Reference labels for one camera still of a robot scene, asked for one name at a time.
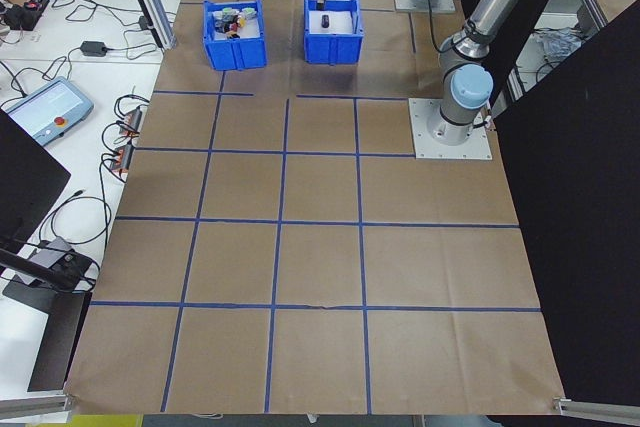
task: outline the charger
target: charger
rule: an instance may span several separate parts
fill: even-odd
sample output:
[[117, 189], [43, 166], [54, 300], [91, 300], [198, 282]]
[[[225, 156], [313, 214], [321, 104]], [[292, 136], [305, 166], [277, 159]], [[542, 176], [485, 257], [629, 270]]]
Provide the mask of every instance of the charger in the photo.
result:
[[109, 50], [111, 49], [109, 49], [104, 42], [92, 40], [85, 40], [80, 46], [80, 51], [87, 57], [104, 57]]

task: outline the white table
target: white table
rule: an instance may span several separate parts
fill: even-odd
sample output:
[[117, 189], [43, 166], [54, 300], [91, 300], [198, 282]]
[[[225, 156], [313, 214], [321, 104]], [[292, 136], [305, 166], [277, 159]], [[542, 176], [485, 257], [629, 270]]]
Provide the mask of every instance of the white table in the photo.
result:
[[[140, 10], [137, 0], [94, 0], [101, 4], [123, 9]], [[162, 0], [164, 8], [167, 12], [176, 13], [180, 4], [180, 0]], [[99, 9], [94, 18], [88, 22], [70, 22], [65, 20], [81, 2], [76, 1], [72, 5], [59, 9], [52, 8], [51, 4], [45, 10], [38, 25], [33, 32], [24, 32], [20, 34], [17, 31], [11, 32], [6, 40], [15, 42], [15, 45], [4, 43], [0, 45], [1, 59], [17, 59], [17, 60], [53, 60], [56, 57], [66, 55], [70, 50], [79, 47], [85, 40], [101, 41], [109, 48], [126, 47], [123, 32], [127, 29], [137, 29], [137, 26], [123, 27], [118, 20], [104, 9]], [[89, 11], [81, 9], [74, 18], [84, 18]], [[136, 22], [141, 12], [116, 12], [117, 15], [125, 22]], [[169, 19], [173, 20], [173, 15], [169, 15]], [[128, 35], [130, 45], [141, 45], [145, 43], [154, 43], [153, 37], [149, 31], [141, 33], [132, 33]], [[131, 56], [135, 56], [146, 48], [131, 51]], [[84, 57], [79, 51], [71, 55], [74, 61], [90, 61], [100, 63], [127, 62], [127, 63], [153, 63], [162, 62], [162, 52], [157, 49], [151, 54], [146, 54], [136, 60], [128, 60], [125, 52], [110, 52], [105, 57]]]
[[[46, 61], [5, 61], [9, 67], [18, 70], [32, 66], [43, 68]], [[120, 95], [134, 91], [149, 98], [153, 91], [159, 65], [82, 62], [74, 65], [72, 82], [94, 102], [89, 117], [70, 129], [62, 138], [50, 143], [46, 149], [71, 173], [71, 179], [60, 196], [58, 204], [73, 192], [85, 189], [86, 195], [100, 197], [98, 164], [100, 154], [105, 150], [100, 142], [104, 127], [113, 122], [113, 103]], [[6, 86], [10, 80], [6, 72], [0, 72], [0, 85]], [[37, 73], [25, 73], [21, 77], [23, 87], [33, 91], [43, 84]], [[14, 97], [13, 91], [2, 89], [0, 102]], [[139, 102], [123, 102], [123, 109], [135, 107]], [[118, 129], [112, 128], [106, 136], [111, 143], [118, 136]], [[117, 210], [123, 186], [104, 172], [106, 199], [114, 215]], [[104, 226], [102, 207], [99, 202], [81, 201], [75, 207], [70, 205], [62, 211], [56, 227], [69, 240], [82, 240]], [[90, 244], [78, 246], [80, 253], [89, 255], [97, 262], [102, 261], [104, 237]], [[25, 398], [31, 378], [47, 316], [30, 307], [0, 296], [0, 399]], [[47, 418], [64, 421], [64, 416]]]

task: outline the metal bracket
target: metal bracket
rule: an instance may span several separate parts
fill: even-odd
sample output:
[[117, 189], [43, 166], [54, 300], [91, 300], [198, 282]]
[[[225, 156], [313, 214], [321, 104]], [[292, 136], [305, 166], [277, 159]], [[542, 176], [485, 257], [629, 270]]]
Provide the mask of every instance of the metal bracket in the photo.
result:
[[18, 419], [31, 415], [66, 412], [73, 406], [73, 397], [65, 394], [0, 400], [0, 419]]
[[[409, 99], [411, 131], [416, 159], [492, 160], [489, 139], [484, 128], [473, 129], [462, 145], [444, 145], [435, 140], [427, 128], [427, 119], [440, 108], [441, 99]], [[475, 123], [483, 121], [478, 114]]]
[[[395, 0], [398, 12], [428, 12], [426, 5], [416, 5], [412, 0]], [[431, 6], [434, 14], [455, 14], [456, 6], [453, 0], [438, 0], [437, 5]]]
[[565, 417], [640, 426], [640, 407], [573, 402], [560, 398], [553, 399], [553, 404], [555, 410]]

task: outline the blue crate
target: blue crate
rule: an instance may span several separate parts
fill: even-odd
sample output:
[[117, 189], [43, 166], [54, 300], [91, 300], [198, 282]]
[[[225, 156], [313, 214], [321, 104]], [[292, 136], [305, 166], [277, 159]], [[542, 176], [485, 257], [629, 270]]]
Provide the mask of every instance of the blue crate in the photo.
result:
[[[264, 17], [262, 15], [262, 0], [255, 2], [224, 2], [216, 3], [205, 0], [204, 20], [202, 29], [202, 43], [209, 58], [211, 67], [216, 70], [244, 70], [255, 69], [267, 65], [267, 48], [264, 40]], [[260, 37], [248, 39], [215, 39], [213, 12], [225, 7], [244, 9], [253, 7], [258, 14], [258, 28]]]
[[325, 10], [351, 12], [353, 32], [350, 34], [312, 34], [309, 12], [316, 10], [316, 0], [304, 0], [304, 58], [311, 64], [355, 64], [360, 59], [364, 26], [360, 16], [360, 0], [327, 0]]

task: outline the black curtain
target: black curtain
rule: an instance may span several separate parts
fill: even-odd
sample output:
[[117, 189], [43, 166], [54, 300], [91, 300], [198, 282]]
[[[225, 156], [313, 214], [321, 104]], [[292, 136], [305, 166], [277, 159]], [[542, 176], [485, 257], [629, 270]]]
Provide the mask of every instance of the black curtain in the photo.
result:
[[640, 406], [638, 25], [640, 1], [496, 119], [549, 338], [575, 401]]

